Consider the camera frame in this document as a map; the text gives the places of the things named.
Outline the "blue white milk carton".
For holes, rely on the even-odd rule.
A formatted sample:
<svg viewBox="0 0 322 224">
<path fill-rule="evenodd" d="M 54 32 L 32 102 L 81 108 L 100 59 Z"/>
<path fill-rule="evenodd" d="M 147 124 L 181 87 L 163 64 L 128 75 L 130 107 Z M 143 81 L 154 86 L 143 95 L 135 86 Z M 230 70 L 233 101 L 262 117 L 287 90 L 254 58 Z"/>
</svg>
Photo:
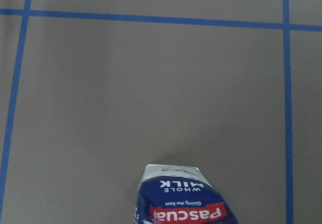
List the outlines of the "blue white milk carton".
<svg viewBox="0 0 322 224">
<path fill-rule="evenodd" d="M 226 201 L 196 167 L 148 164 L 134 223 L 237 223 Z"/>
</svg>

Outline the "brown paper table cover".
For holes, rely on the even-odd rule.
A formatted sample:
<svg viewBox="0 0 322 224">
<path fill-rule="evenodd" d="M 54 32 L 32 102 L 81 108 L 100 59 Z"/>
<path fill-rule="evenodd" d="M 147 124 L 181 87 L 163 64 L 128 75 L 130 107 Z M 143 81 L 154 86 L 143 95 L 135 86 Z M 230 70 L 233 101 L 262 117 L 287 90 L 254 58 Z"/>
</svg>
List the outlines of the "brown paper table cover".
<svg viewBox="0 0 322 224">
<path fill-rule="evenodd" d="M 321 0 L 1 0 L 1 223 L 132 223 L 147 164 L 321 223 Z"/>
</svg>

